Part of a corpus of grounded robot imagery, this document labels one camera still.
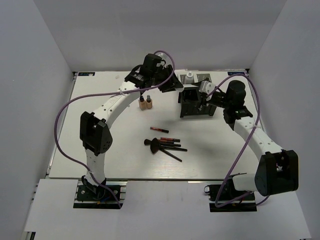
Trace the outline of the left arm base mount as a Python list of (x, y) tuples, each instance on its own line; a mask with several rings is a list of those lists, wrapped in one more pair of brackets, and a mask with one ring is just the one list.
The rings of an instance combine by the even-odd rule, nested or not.
[[(107, 182), (107, 184), (107, 186), (113, 191), (120, 205), (122, 206), (126, 197), (127, 182), (109, 181)], [(121, 207), (119, 207), (113, 195), (105, 188), (102, 189), (102, 193), (94, 194), (92, 191), (86, 188), (82, 182), (79, 181), (75, 192), (73, 208), (119, 210)]]

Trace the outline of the white table board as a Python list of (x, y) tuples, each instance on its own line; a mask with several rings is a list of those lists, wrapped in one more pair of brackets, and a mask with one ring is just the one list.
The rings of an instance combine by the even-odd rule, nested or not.
[[(93, 112), (119, 89), (127, 72), (103, 71), (93, 76), (78, 76), (59, 136), (61, 150), (52, 159), (49, 177), (79, 179), (86, 169), (86, 153), (80, 140), (80, 117)], [(254, 174), (258, 159), (244, 145), (241, 136), (226, 123), (223, 110), (213, 116), (180, 118), (178, 92), (147, 92), (152, 109), (141, 110), (134, 101), (115, 120), (111, 127), (112, 145), (105, 155), (104, 172), (109, 180), (213, 180), (223, 179), (228, 171), (234, 174)], [(169, 130), (169, 133), (150, 130), (150, 127)], [(168, 150), (179, 162), (165, 153), (152, 154), (144, 140), (176, 138), (187, 152)]]

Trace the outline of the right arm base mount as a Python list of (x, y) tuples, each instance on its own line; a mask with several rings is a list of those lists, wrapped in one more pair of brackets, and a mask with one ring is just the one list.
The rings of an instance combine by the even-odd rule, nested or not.
[(209, 184), (203, 189), (204, 194), (209, 197), (209, 210), (211, 213), (245, 213), (257, 211), (255, 195), (251, 193), (250, 195), (240, 198), (246, 191), (237, 191), (231, 184), (225, 185), (217, 204), (223, 205), (231, 200), (232, 202), (222, 207), (216, 207), (215, 203), (219, 189), (219, 184)]

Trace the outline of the right foundation bottle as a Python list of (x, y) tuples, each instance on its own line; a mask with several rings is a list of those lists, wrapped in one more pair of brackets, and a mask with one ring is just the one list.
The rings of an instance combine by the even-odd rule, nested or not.
[(146, 97), (146, 108), (147, 109), (153, 108), (153, 100), (151, 99), (150, 95), (147, 95), (147, 97)]

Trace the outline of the foundation bottle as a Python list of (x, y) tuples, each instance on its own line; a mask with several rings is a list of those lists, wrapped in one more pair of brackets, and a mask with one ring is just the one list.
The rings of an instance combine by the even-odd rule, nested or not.
[(139, 108), (142, 111), (147, 108), (146, 101), (145, 101), (145, 99), (144, 99), (144, 97), (142, 95), (139, 97), (138, 103), (139, 103)]
[(146, 108), (147, 109), (153, 108), (153, 100), (151, 99), (150, 95), (147, 95), (147, 97), (146, 97)]

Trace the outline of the left foundation bottle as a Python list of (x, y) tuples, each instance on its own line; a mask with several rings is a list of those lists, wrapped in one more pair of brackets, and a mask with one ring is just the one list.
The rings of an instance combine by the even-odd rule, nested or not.
[(142, 111), (147, 108), (146, 101), (145, 101), (145, 99), (144, 99), (144, 97), (142, 95), (139, 97), (138, 103), (139, 103), (139, 108)]

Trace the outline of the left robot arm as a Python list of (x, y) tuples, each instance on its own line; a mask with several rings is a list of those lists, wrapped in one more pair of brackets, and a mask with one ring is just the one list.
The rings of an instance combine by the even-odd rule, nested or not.
[(105, 154), (113, 138), (110, 129), (120, 114), (149, 89), (162, 93), (182, 90), (184, 87), (175, 75), (173, 59), (168, 53), (156, 51), (145, 56), (142, 64), (135, 66), (124, 78), (116, 93), (92, 113), (80, 117), (80, 139), (86, 153), (88, 170), (83, 183), (90, 185), (88, 193), (99, 200), (105, 196)]

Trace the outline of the black metal organizer rack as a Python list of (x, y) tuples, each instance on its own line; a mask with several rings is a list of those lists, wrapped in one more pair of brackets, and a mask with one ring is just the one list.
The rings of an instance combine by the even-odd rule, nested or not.
[(186, 116), (202, 116), (208, 115), (212, 117), (216, 111), (213, 105), (202, 105), (199, 87), (189, 84), (184, 86), (184, 90), (178, 94), (178, 103), (181, 106), (180, 118)]

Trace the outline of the pink teal cosmetic tube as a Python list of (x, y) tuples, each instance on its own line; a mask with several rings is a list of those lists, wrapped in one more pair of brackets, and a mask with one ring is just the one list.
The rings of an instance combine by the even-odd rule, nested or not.
[(184, 77), (184, 84), (191, 85), (195, 82), (194, 74), (192, 71), (189, 71)]

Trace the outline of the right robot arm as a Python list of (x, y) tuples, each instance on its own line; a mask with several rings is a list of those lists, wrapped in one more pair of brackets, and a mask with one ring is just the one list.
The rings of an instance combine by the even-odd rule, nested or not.
[(223, 118), (230, 128), (243, 138), (258, 160), (254, 174), (243, 173), (230, 177), (226, 195), (236, 200), (246, 192), (259, 192), (267, 197), (296, 191), (299, 187), (299, 158), (294, 150), (276, 144), (255, 122), (245, 106), (245, 84), (232, 80), (226, 92), (212, 83), (204, 87), (209, 105), (223, 108)]

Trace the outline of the black fan makeup brush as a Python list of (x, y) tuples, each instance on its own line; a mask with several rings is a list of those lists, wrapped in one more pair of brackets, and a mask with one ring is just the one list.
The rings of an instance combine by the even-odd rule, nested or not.
[(158, 151), (160, 151), (160, 152), (168, 155), (169, 157), (171, 157), (171, 158), (179, 161), (180, 163), (183, 162), (182, 159), (180, 159), (179, 157), (177, 157), (177, 156), (173, 155), (172, 153), (168, 152), (168, 150), (160, 149), (160, 145), (157, 145), (157, 144), (153, 145), (153, 144), (151, 144), (151, 145), (150, 145), (150, 150), (151, 150), (152, 154), (156, 154)]

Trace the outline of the red black lip gloss tube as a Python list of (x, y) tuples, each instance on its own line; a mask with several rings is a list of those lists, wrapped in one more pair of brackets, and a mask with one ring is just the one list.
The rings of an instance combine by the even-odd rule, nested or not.
[(162, 133), (167, 133), (167, 134), (170, 132), (167, 129), (157, 128), (157, 127), (152, 127), (152, 126), (149, 129), (152, 131), (157, 131), (157, 132), (162, 132)]

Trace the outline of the black round makeup brush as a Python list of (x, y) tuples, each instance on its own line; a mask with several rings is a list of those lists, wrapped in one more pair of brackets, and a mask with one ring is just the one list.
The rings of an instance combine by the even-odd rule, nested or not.
[(177, 147), (177, 148), (181, 147), (180, 144), (161, 142), (159, 140), (154, 141), (154, 140), (145, 139), (143, 143), (145, 146), (150, 146), (151, 144), (153, 144), (153, 145), (159, 145), (159, 146), (164, 146), (164, 147)]

